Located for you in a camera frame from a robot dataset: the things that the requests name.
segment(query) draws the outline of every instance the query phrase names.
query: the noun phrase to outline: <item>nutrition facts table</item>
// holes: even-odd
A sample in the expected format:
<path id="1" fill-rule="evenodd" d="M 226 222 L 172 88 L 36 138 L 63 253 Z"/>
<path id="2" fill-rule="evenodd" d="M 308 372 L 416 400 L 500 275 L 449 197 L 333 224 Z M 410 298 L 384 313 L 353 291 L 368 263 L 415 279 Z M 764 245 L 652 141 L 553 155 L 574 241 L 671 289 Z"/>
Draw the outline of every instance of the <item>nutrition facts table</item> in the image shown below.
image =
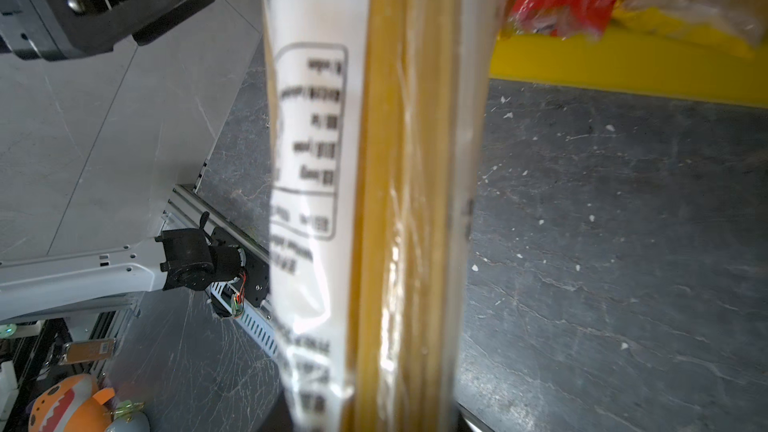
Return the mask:
<path id="1" fill-rule="evenodd" d="M 336 233 L 346 64 L 344 46 L 322 43 L 294 43 L 275 58 L 280 114 L 271 221 L 302 237 L 331 240 Z"/>

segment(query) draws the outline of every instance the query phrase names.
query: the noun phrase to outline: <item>gray marble table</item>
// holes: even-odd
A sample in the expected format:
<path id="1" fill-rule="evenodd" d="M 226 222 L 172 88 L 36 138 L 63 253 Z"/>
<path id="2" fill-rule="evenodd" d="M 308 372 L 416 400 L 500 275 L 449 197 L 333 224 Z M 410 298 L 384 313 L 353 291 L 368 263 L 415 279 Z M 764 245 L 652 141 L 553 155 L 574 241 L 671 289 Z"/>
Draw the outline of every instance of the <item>gray marble table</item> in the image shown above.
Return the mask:
<path id="1" fill-rule="evenodd" d="M 768 114 L 494 80 L 457 400 L 498 432 L 768 430 Z M 198 193 L 267 244 L 256 52 Z"/>

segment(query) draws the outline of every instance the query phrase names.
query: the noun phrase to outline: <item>orange shark toy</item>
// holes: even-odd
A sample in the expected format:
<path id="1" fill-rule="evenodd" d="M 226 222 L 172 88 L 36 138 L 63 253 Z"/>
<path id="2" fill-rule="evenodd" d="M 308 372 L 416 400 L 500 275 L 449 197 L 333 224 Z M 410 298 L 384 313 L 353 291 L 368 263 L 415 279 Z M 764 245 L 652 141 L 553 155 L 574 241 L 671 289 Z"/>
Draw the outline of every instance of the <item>orange shark toy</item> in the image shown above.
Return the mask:
<path id="1" fill-rule="evenodd" d="M 114 390 L 100 390 L 91 375 L 66 378 L 34 402 L 29 432 L 104 432 L 112 423 L 104 404 L 112 397 Z"/>

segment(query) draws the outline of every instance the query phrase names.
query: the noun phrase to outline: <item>screw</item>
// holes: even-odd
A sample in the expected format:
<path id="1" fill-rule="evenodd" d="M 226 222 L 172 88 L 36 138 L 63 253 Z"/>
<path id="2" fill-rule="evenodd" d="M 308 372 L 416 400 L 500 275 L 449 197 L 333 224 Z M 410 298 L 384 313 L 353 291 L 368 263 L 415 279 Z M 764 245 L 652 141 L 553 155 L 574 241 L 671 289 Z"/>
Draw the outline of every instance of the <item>screw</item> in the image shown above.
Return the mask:
<path id="1" fill-rule="evenodd" d="M 82 0 L 67 0 L 67 6 L 77 15 L 85 13 L 85 4 Z"/>

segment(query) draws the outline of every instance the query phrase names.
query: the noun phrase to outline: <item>scratched gray surface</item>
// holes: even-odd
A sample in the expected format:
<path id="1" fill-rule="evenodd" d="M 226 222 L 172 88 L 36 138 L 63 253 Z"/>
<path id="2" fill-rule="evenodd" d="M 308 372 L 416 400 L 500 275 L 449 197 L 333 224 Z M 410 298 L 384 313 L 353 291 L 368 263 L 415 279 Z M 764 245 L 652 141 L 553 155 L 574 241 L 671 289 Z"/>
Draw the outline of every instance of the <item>scratched gray surface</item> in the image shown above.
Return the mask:
<path id="1" fill-rule="evenodd" d="M 255 432 L 278 394 L 277 368 L 203 292 L 149 292 L 106 370 L 121 400 L 146 401 L 152 432 Z"/>
<path id="2" fill-rule="evenodd" d="M 266 244 L 262 57 L 199 194 Z M 486 112 L 457 399 L 499 432 L 768 430 L 768 112 L 496 80 Z"/>

